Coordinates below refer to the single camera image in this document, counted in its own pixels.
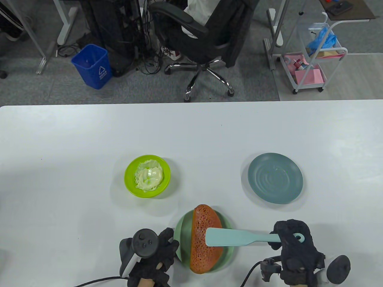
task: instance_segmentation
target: light blue spatula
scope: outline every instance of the light blue spatula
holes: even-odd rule
[[[304,236],[294,233],[299,242],[304,241]],[[207,246],[246,246],[253,242],[281,242],[278,234],[255,234],[246,230],[208,228],[205,237]]]

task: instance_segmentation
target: computer tower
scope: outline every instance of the computer tower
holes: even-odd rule
[[[142,19],[138,0],[83,0],[81,5],[92,34],[133,61],[135,47],[141,47],[144,37],[139,30]]]

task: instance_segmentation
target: hand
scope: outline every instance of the hand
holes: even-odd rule
[[[308,287],[316,287],[317,280],[314,276],[315,269],[324,268],[325,256],[318,252],[313,243],[309,227],[303,222],[294,219],[278,221],[274,225],[274,231],[278,234],[281,243],[269,243],[274,250],[282,247],[281,279],[287,285],[304,284]],[[301,233],[304,242],[300,243],[293,233]]]
[[[152,279],[155,286],[158,287],[170,287],[168,285],[169,275],[165,272],[173,265],[175,252],[180,245],[177,240],[169,242],[173,233],[173,229],[169,227],[160,233],[157,252],[152,257],[141,259],[136,263],[129,274],[128,287],[137,287],[141,278]]]

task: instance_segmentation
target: blue plastic bag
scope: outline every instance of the blue plastic bag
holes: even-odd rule
[[[308,45],[307,45],[307,48],[309,48],[311,50],[311,53],[309,54],[309,56],[311,56],[312,54],[315,53],[316,49],[318,49],[320,43],[322,42],[323,40],[323,37],[324,35],[327,33],[327,30],[328,28],[327,27],[323,27],[322,30],[319,32],[319,34],[316,36],[316,38],[314,39],[314,41],[310,42]],[[323,49],[326,49],[326,48],[332,48],[334,47],[334,45],[336,44],[336,41],[337,41],[337,38],[336,38],[336,35],[331,31],[329,33],[329,35],[327,36],[327,39],[326,41],[324,42],[322,48]]]

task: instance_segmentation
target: office chair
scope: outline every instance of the office chair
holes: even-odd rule
[[[208,71],[227,86],[228,96],[234,89],[210,65],[224,62],[227,68],[235,65],[250,27],[259,0],[221,0],[208,22],[202,26],[183,9],[169,2],[149,5],[153,15],[154,31],[160,43],[170,50],[180,51],[191,63],[173,63],[165,68],[170,75],[173,68],[192,68],[196,74],[186,88],[184,101],[190,102],[190,93],[201,71]],[[186,35],[181,26],[197,37]]]

